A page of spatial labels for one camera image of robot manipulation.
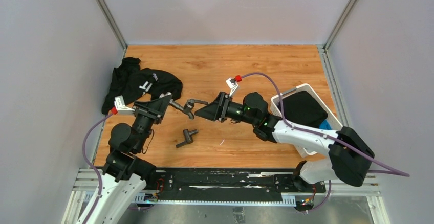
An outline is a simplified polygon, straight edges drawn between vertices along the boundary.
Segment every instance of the cable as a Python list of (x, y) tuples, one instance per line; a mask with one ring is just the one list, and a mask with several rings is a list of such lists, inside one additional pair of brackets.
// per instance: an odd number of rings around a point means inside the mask
[(313, 184), (312, 186), (313, 186), (313, 190), (314, 190), (313, 195), (312, 195), (312, 201), (313, 201), (315, 199), (315, 195), (316, 195), (316, 186), (315, 186), (315, 184)]
[(332, 193), (332, 181), (331, 180), (329, 180), (329, 189), (327, 191), (327, 195), (325, 196), (324, 200), (320, 204), (318, 204), (317, 206), (313, 207), (310, 211), (314, 211), (314, 210), (321, 208), (321, 206), (326, 203), (327, 199), (329, 199), (330, 193)]
[(81, 147), (81, 152), (83, 153), (84, 161), (95, 171), (96, 176), (98, 177), (98, 195), (97, 195), (97, 197), (96, 197), (96, 199), (94, 201), (94, 204), (92, 205), (91, 209), (89, 210), (88, 215), (86, 216), (86, 218), (84, 218), (83, 224), (87, 223), (87, 221), (91, 217), (92, 213), (94, 212), (94, 210), (96, 208), (96, 205), (97, 205), (97, 203), (99, 201), (99, 196), (101, 196), (101, 192), (102, 192), (102, 177), (101, 177), (101, 174), (99, 173), (98, 169), (95, 167), (95, 165), (93, 165), (91, 163), (91, 161), (88, 159), (88, 157), (86, 156), (86, 141), (88, 140), (88, 137), (91, 134), (92, 130), (94, 130), (94, 128), (96, 128), (96, 126), (98, 126), (100, 123), (102, 123), (105, 120), (107, 120), (107, 118), (111, 117), (112, 115), (113, 115), (113, 113), (107, 114), (107, 116), (105, 116), (103, 119), (99, 120), (94, 126), (92, 126), (89, 129), (89, 131), (84, 136), (83, 145)]
[(160, 190), (160, 193), (162, 193), (163, 190), (164, 190), (164, 179), (163, 179), (163, 178), (159, 178), (158, 181), (162, 181), (162, 182), (163, 182), (163, 183), (161, 184), (161, 190)]
[(143, 154), (143, 155), (145, 155), (146, 152), (148, 151), (149, 145), (150, 145), (150, 143), (152, 142), (152, 139), (154, 138), (154, 134), (155, 134), (154, 129), (151, 129), (150, 131), (151, 131), (151, 133), (152, 133), (152, 137), (150, 138), (150, 141), (149, 141), (149, 143), (148, 143), (148, 146), (146, 147), (146, 150), (145, 150), (144, 152), (143, 152), (143, 148), (142, 148), (142, 154)]
[(157, 183), (157, 188), (155, 189), (155, 194), (157, 193), (157, 191), (160, 189), (160, 183), (158, 181), (156, 181)]
[[(326, 134), (321, 133), (321, 132), (313, 131), (313, 130), (310, 130), (310, 129), (305, 129), (305, 128), (299, 128), (299, 127), (292, 126), (288, 122), (288, 120), (285, 118), (282, 94), (280, 93), (280, 90), (277, 87), (276, 83), (273, 81), (273, 79), (271, 79), (271, 77), (269, 77), (267, 74), (262, 73), (262, 72), (247, 73), (245, 75), (242, 75), (241, 78), (245, 78), (245, 77), (248, 77), (248, 76), (251, 76), (251, 75), (261, 75), (261, 76), (264, 76), (274, 86), (274, 88), (277, 91), (277, 95), (279, 96), (279, 102), (280, 102), (280, 104), (282, 104), (280, 106), (280, 112), (282, 114), (283, 122), (286, 125), (288, 125), (290, 128), (293, 128), (293, 129), (296, 129), (296, 130), (299, 130), (299, 131), (303, 131), (303, 132), (312, 133), (312, 134), (318, 135), (318, 136), (323, 136), (323, 137), (325, 136), (327, 139), (334, 140), (335, 142), (340, 143), (341, 145), (346, 146), (347, 148), (349, 148), (352, 151), (356, 152), (357, 154), (359, 154), (360, 156), (364, 157), (365, 159), (367, 159), (367, 160), (369, 160), (369, 161), (371, 161), (371, 162), (373, 162), (373, 163), (375, 163), (375, 164), (377, 164), (377, 165), (379, 165), (379, 166), (381, 166), (381, 167), (389, 170), (389, 171), (386, 171), (386, 170), (369, 170), (368, 171), (369, 173), (384, 173), (384, 174), (393, 174), (393, 175), (410, 177), (410, 174), (408, 174), (406, 172), (403, 172), (401, 170), (395, 169), (395, 168), (393, 168), (393, 167), (391, 167), (389, 165), (386, 165), (385, 163), (382, 163), (382, 162), (380, 162), (380, 161), (378, 161), (378, 160), (376, 160), (376, 159), (374, 159), (374, 158), (366, 155), (365, 153), (363, 153), (359, 149), (355, 148), (354, 146), (348, 144), (347, 142), (345, 142), (345, 141), (343, 141), (341, 139), (335, 138), (335, 137), (330, 136), (330, 135), (326, 135)], [(310, 211), (313, 211), (313, 210), (316, 210), (316, 209), (320, 208), (327, 201), (327, 199), (330, 197), (330, 193), (331, 192), (332, 192), (332, 181), (329, 181), (329, 190), (327, 191), (327, 195), (325, 196), (324, 200), (319, 205), (317, 205), (316, 207), (314, 207), (313, 209), (311, 209)]]

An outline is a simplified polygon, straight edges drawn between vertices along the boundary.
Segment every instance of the wooden floor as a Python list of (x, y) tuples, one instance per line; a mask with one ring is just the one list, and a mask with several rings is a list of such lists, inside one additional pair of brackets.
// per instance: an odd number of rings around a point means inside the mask
[[(181, 79), (184, 88), (178, 102), (182, 105), (190, 98), (212, 102), (219, 91), (229, 92), (227, 78), (260, 71), (270, 75), (281, 91), (309, 83), (335, 113), (316, 46), (129, 46), (126, 57), (140, 58), (142, 68), (165, 70)], [(244, 95), (254, 91), (268, 102), (276, 95), (266, 78), (251, 76), (240, 82), (234, 101), (242, 103)], [(150, 95), (145, 95), (140, 101), (149, 99)], [(108, 119), (96, 165), (105, 163), (113, 126), (120, 122), (131, 125), (133, 121), (133, 116), (125, 115)], [(198, 129), (199, 133), (192, 144), (176, 149), (175, 145), (184, 141), (185, 128)], [(295, 167), (301, 161), (292, 145), (261, 141), (249, 124), (211, 122), (199, 117), (190, 120), (172, 107), (153, 129), (155, 136), (147, 154), (138, 156), (160, 167)], [(308, 159), (321, 158), (315, 155)]]

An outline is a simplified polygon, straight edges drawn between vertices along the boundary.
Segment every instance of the black base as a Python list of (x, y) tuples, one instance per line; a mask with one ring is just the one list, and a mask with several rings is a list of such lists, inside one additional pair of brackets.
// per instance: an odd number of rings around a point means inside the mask
[[(309, 192), (313, 188), (299, 191), (291, 183), (294, 169), (246, 169), (246, 168), (157, 168), (157, 174), (164, 170), (164, 190), (160, 200), (193, 200), (193, 201), (282, 201), (282, 192)], [(261, 172), (279, 172), (265, 177), (254, 177)], [(167, 179), (172, 179), (172, 188), (167, 189)], [(215, 188), (197, 187), (216, 186)], [(146, 189), (155, 189), (156, 184)], [(324, 185), (316, 184), (317, 192), (325, 192)]]

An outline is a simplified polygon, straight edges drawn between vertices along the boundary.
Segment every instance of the white wall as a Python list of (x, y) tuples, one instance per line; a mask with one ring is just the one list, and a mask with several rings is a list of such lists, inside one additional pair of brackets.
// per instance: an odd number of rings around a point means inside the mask
[(60, 223), (122, 50), (95, 0), (0, 5), (0, 223)]
[(322, 44), (348, 0), (105, 0), (128, 44)]
[(392, 223), (432, 223), (434, 0), (360, 0), (330, 49), (352, 126), (376, 158)]

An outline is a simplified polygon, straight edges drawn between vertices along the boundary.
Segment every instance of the black cloth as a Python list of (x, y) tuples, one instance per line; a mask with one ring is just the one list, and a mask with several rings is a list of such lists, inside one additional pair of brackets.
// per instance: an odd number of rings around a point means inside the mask
[(319, 128), (327, 112), (307, 91), (297, 92), (283, 99), (285, 118), (301, 125)]
[(104, 104), (102, 105), (101, 112), (108, 114), (110, 109), (114, 106), (115, 97), (122, 94), (129, 76), (140, 70), (140, 59), (138, 58), (123, 58), (121, 65), (118, 68), (113, 68), (112, 83), (110, 89), (105, 97)]
[[(175, 75), (166, 71), (150, 68), (140, 70), (139, 63), (140, 59), (124, 58), (122, 64), (118, 68), (113, 69), (110, 90), (105, 97), (101, 109), (103, 114), (109, 113), (110, 109), (114, 107), (115, 97), (120, 95), (123, 96), (125, 104), (133, 103), (146, 93), (151, 94), (152, 100), (158, 99), (161, 94), (167, 92), (172, 93), (174, 100), (181, 97), (182, 82)], [(152, 86), (146, 92), (144, 86), (147, 88), (151, 83)]]

